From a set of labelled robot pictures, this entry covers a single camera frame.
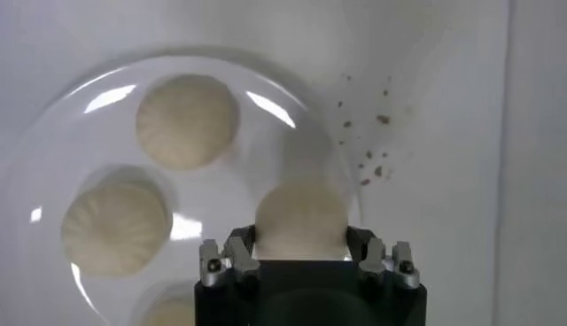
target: bolt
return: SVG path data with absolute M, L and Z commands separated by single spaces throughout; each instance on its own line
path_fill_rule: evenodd
M 403 274 L 414 274 L 414 263 L 408 260 L 403 260 L 400 263 L 400 272 Z
M 221 268 L 222 268 L 221 260 L 217 260 L 217 259 L 209 260 L 209 262 L 206 265 L 206 269 L 208 269 L 208 271 L 211 273 L 216 273 L 220 271 Z

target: clear glass plate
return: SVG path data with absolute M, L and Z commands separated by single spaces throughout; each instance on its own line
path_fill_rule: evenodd
M 211 75 L 239 104 L 234 143 L 189 172 L 154 163 L 136 140 L 138 106 L 154 85 L 179 74 Z M 360 225 L 358 194 L 339 150 L 304 102 L 277 82 L 214 58 L 149 58 L 82 84 L 46 109 L 8 161 L 0 189 L 3 298 L 9 325 L 127 325 L 156 283 L 195 280 L 204 238 L 222 244 L 253 224 L 257 205 L 278 184 L 322 178 Z M 141 272 L 90 278 L 64 256 L 60 225 L 86 189 L 108 180 L 145 179 L 164 194 L 170 240 Z

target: metal bracket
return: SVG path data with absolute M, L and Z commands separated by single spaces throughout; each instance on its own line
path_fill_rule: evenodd
M 205 240 L 198 248 L 201 283 L 205 287 L 223 284 L 227 267 L 219 254 L 219 247 L 214 240 Z
M 382 262 L 385 256 L 386 248 L 382 239 L 372 237 L 368 244 L 366 259 L 358 264 L 361 277 L 363 279 L 369 276 L 376 278 L 378 283 L 381 284 L 384 281 L 384 272 L 386 271 L 386 267 Z
M 392 248 L 394 281 L 401 289 L 419 288 L 419 270 L 411 259 L 409 242 L 399 241 Z
M 260 263 L 252 258 L 241 237 L 229 237 L 223 255 L 230 259 L 237 282 L 250 276 L 259 278 Z

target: crumb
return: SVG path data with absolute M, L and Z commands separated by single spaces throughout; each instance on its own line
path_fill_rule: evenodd
M 382 123 L 383 125 L 390 124 L 390 117 L 386 117 L 385 115 L 378 115 L 376 119 L 380 121 L 380 123 Z

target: dumpling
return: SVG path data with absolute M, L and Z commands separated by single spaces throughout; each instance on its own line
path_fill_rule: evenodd
M 202 167 L 226 150 L 234 135 L 237 103 L 213 77 L 182 75 L 150 91 L 136 116 L 144 151 L 174 170 Z
M 87 191 L 71 204 L 61 240 L 65 256 L 85 275 L 128 276 L 153 258 L 170 229 L 158 196 L 117 183 Z
M 195 326 L 195 308 L 184 301 L 169 301 L 154 308 L 143 326 Z
M 341 260 L 347 226 L 346 209 L 327 185 L 288 182 L 262 199 L 254 250 L 264 260 Z

